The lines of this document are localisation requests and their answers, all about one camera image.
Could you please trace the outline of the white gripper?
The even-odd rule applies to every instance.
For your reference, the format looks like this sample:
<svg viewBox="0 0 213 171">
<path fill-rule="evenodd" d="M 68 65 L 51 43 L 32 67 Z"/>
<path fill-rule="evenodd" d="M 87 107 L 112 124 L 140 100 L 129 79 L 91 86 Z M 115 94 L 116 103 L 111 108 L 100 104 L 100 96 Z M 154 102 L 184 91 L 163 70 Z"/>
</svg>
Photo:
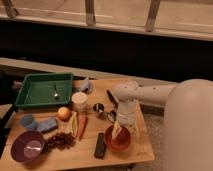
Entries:
<svg viewBox="0 0 213 171">
<path fill-rule="evenodd" d="M 140 137 L 140 132 L 135 121 L 135 101 L 120 101 L 118 103 L 116 122 L 112 130 L 112 139 L 115 139 L 122 130 L 122 126 L 131 127 L 132 132 L 137 138 Z"/>
</svg>

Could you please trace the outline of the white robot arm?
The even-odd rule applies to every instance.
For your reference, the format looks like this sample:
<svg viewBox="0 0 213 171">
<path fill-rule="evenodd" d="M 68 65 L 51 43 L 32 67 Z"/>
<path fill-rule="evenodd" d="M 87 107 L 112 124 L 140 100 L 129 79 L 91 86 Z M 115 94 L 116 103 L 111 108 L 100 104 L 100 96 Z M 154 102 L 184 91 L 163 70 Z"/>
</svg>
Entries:
<svg viewBox="0 0 213 171">
<path fill-rule="evenodd" d="M 118 112 L 131 115 L 131 101 L 164 105 L 163 171 L 213 171 L 213 81 L 140 87 L 125 82 L 111 89 Z"/>
</svg>

